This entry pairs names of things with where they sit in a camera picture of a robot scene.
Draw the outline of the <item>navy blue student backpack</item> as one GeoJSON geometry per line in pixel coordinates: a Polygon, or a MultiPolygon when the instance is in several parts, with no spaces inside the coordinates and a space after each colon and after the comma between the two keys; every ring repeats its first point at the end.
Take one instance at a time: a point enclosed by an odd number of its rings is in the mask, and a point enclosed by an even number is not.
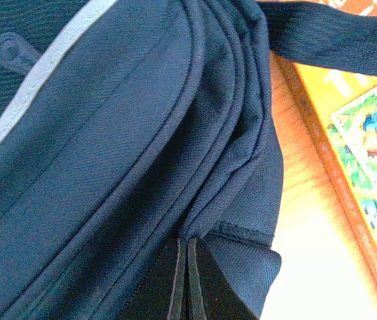
{"type": "Polygon", "coordinates": [[[270,52],[377,76],[305,1],[0,1],[0,319],[119,319],[171,239],[259,319],[281,257],[270,52]]]}

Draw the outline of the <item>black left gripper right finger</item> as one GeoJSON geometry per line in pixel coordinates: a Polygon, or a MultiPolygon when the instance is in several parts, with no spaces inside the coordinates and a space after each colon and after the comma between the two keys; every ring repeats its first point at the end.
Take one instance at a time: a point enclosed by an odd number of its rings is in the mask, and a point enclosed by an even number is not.
{"type": "Polygon", "coordinates": [[[205,241],[187,246],[187,319],[255,319],[231,288],[205,241]]]}

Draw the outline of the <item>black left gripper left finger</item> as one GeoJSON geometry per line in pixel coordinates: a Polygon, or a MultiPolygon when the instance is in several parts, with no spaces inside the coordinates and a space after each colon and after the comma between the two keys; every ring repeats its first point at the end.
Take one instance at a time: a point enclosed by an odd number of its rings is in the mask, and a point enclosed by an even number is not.
{"type": "Polygon", "coordinates": [[[186,246],[169,240],[119,319],[181,319],[185,292],[186,246]]]}

